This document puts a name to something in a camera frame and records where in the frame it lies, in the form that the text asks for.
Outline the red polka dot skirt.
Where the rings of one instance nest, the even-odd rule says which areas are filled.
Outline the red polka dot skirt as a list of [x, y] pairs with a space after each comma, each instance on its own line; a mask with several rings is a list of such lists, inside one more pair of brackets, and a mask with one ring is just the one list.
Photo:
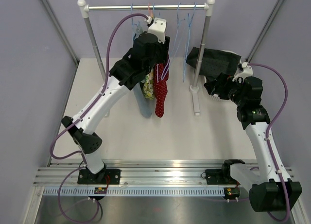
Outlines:
[[159, 118], [164, 115], [164, 103], [168, 93], [167, 81], [169, 79], [169, 70], [164, 80], [161, 80], [161, 73], [164, 65], [159, 63], [154, 67], [154, 93], [156, 98], [155, 115]]

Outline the dark green dotted skirt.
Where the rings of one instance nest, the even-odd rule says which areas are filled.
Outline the dark green dotted skirt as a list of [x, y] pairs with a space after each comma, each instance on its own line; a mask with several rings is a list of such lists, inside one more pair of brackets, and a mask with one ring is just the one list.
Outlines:
[[221, 73], [233, 76], [240, 60], [241, 56], [236, 53], [205, 48], [199, 76], [204, 76], [209, 81], [213, 81]]

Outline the lemon print skirt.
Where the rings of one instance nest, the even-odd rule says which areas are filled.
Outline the lemon print skirt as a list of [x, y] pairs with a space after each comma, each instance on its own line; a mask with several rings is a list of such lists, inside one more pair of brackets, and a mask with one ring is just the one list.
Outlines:
[[145, 76], [145, 79], [142, 81], [142, 93], [143, 96], [148, 100], [153, 100], [155, 98], [154, 93], [154, 70], [151, 71]]

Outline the light blue denim skirt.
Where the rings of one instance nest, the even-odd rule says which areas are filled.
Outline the light blue denim skirt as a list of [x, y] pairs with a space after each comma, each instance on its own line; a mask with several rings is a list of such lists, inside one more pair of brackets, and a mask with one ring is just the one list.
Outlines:
[[[143, 33], [143, 29], [140, 25], [135, 25], [135, 28], [133, 28], [133, 40], [135, 40], [141, 33]], [[145, 99], [143, 92], [140, 87], [140, 83], [137, 83], [134, 88], [133, 92], [136, 98], [136, 101], [138, 103], [138, 107], [140, 110], [141, 115], [144, 118], [150, 118], [152, 115], [152, 111], [147, 103], [147, 100]]]

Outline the pink wire hanger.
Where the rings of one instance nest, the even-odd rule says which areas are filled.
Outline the pink wire hanger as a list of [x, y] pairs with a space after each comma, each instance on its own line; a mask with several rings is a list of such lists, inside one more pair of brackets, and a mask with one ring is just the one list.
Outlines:
[[150, 4], [148, 4], [148, 14], [151, 17], [151, 19], [154, 19], [154, 6], [151, 6]]

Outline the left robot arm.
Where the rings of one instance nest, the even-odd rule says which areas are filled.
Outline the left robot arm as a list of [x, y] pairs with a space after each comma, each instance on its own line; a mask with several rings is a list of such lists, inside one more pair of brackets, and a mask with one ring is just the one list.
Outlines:
[[99, 184], [105, 179], [106, 165], [99, 148], [102, 139], [95, 133], [97, 126], [111, 107], [136, 84], [144, 80], [151, 69], [168, 60], [170, 37], [158, 39], [155, 34], [143, 32], [134, 40], [132, 48], [109, 71], [107, 84], [74, 117], [64, 116], [62, 124], [78, 145], [85, 158], [83, 170], [89, 179]]

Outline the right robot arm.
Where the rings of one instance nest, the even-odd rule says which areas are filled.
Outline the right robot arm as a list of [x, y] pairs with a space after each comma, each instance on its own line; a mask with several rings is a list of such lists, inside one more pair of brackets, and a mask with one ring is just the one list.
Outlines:
[[226, 160], [221, 179], [225, 183], [235, 180], [244, 187], [255, 212], [290, 212], [302, 187], [291, 179], [278, 154], [268, 112], [261, 105], [262, 80], [254, 76], [235, 80], [221, 73], [204, 87], [210, 96], [230, 100], [237, 106], [237, 118], [251, 141], [259, 167], [256, 175], [241, 160]]

